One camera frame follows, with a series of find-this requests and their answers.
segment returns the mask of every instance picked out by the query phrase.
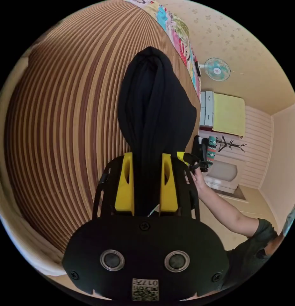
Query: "yellow towel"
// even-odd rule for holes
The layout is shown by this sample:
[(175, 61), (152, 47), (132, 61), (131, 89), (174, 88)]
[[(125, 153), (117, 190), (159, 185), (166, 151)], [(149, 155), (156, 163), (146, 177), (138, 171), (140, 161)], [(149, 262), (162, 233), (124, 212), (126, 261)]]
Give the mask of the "yellow towel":
[(245, 102), (242, 98), (214, 94), (213, 128), (216, 132), (245, 135)]

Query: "dresser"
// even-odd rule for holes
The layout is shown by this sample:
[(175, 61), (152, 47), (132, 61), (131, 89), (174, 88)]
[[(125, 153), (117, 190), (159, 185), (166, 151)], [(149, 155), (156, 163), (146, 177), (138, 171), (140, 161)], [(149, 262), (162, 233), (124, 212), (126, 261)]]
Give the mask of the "dresser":
[(200, 126), (213, 127), (214, 121), (214, 93), (213, 91), (201, 92)]

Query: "qr code label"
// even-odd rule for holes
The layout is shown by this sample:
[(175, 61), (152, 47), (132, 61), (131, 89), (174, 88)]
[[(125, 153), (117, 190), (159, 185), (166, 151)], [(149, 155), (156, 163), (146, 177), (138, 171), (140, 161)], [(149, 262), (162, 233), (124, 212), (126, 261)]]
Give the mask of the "qr code label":
[(159, 281), (133, 278), (133, 301), (159, 301)]

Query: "green t-shirt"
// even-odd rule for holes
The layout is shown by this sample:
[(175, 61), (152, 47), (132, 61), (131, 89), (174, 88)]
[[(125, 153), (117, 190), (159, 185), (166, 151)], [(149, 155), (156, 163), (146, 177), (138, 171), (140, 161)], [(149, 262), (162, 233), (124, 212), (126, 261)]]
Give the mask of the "green t-shirt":
[(235, 249), (227, 251), (229, 270), (224, 277), (221, 289), (243, 283), (256, 273), (270, 257), (265, 255), (264, 248), (276, 237), (277, 233), (272, 224), (267, 220), (259, 219), (255, 234)]

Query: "screw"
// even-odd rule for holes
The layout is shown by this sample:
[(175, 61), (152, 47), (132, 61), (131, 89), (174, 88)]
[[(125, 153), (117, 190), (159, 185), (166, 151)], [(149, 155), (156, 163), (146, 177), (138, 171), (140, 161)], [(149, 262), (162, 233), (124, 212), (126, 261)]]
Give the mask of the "screw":
[(75, 281), (79, 279), (79, 276), (75, 271), (71, 271), (70, 275), (71, 275), (71, 278)]
[(212, 282), (216, 283), (217, 281), (219, 281), (221, 279), (222, 273), (216, 273), (212, 278)]
[(150, 225), (147, 222), (142, 222), (140, 224), (140, 229), (141, 230), (149, 230), (149, 228), (150, 228)]

